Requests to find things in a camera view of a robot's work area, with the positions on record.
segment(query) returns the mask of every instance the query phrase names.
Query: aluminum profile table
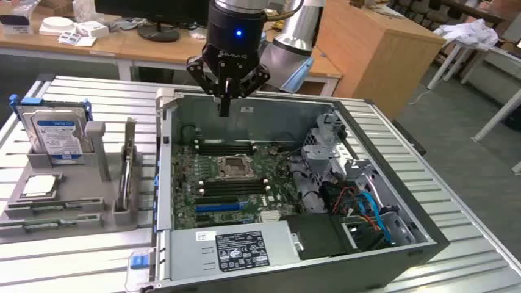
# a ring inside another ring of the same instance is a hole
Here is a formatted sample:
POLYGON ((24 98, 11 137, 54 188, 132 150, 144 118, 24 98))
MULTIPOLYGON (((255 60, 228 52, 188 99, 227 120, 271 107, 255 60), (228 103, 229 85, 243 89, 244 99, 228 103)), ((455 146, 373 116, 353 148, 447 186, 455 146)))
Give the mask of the aluminum profile table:
MULTIPOLYGON (((151 245, 156 163, 155 97, 172 85, 56 76, 36 81, 28 96, 94 104, 94 119, 107 122, 104 146, 118 152, 127 117, 138 121, 136 143, 144 153, 139 229, 0 245, 0 292, 124 292, 127 257, 151 245)), ((521 265, 459 196, 416 153, 376 107, 343 99, 369 138, 451 240, 449 247, 409 269, 383 292, 521 292, 521 265)), ((30 142, 11 116, 0 130, 0 210, 27 164, 30 142)), ((364 157, 359 146, 353 146, 364 157)))

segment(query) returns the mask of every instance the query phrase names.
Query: silver cylinder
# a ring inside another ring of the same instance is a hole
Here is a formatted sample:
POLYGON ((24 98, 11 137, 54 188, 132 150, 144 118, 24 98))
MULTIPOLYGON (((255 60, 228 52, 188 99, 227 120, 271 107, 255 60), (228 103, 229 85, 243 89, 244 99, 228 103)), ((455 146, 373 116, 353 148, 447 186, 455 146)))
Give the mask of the silver cylinder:
POLYGON ((303 8, 285 20, 283 32, 275 39, 293 48, 312 52, 320 8, 325 0, 292 0, 291 10, 297 8, 300 1, 304 1, 303 8))
POLYGON ((239 13, 261 13, 271 0, 215 0, 216 4, 239 13))

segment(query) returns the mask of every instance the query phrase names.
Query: computer monitor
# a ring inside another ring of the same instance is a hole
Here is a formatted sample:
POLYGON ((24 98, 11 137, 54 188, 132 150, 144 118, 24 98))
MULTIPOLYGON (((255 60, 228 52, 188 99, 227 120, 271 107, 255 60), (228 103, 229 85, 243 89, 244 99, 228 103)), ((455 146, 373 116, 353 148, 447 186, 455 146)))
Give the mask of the computer monitor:
POLYGON ((96 12, 123 17, 147 18, 156 22, 154 27, 139 29, 144 38, 158 42, 174 42, 179 38, 175 29, 162 27, 162 23, 176 26, 179 23, 208 21, 210 0, 95 0, 96 12))

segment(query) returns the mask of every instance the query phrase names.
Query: wooden desk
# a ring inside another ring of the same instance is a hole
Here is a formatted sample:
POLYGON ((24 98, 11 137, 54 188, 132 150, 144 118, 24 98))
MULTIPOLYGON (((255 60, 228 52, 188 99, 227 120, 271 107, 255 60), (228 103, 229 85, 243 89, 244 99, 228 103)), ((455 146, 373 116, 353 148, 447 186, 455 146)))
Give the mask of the wooden desk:
POLYGON ((493 28, 496 28, 497 25, 507 20, 507 18, 499 16, 495 12, 480 10, 476 7, 460 3, 457 0, 441 0, 441 4, 453 7, 463 14, 467 14, 477 19, 483 18, 488 23, 493 24, 493 28))
MULTIPOLYGON (((10 11, 10 4, 0 4, 0 13, 10 11)), ((31 26, 38 33, 43 15, 34 14, 31 26)), ((131 80, 131 67, 144 66, 184 70, 187 59, 202 54, 204 41, 192 39, 187 30, 180 30, 182 38, 174 43, 156 43, 143 39, 138 31, 123 31, 99 38, 92 47, 63 45, 56 36, 4 35, 0 27, 0 54, 40 57, 44 59, 75 60, 114 64, 119 68, 120 79, 131 80)), ((315 65, 307 81, 324 84, 321 95, 333 94, 341 72, 333 66, 323 52, 313 51, 315 65)))
POLYGON ((328 0, 319 47, 344 74, 335 96, 372 99, 396 118, 444 42, 407 18, 328 0))

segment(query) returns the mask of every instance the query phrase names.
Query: robotic arm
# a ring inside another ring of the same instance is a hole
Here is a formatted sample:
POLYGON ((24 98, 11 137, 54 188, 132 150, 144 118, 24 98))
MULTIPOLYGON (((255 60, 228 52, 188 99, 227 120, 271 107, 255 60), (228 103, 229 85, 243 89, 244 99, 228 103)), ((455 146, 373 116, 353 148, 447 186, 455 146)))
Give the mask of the robotic arm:
POLYGON ((269 0, 211 0, 207 44, 203 55, 188 60, 187 70, 206 93, 221 99, 221 117, 229 115, 231 100, 248 97, 271 78, 259 55, 265 22, 293 16, 304 0, 277 16, 264 13, 268 4, 269 0), (216 79, 203 72, 204 64, 216 79))

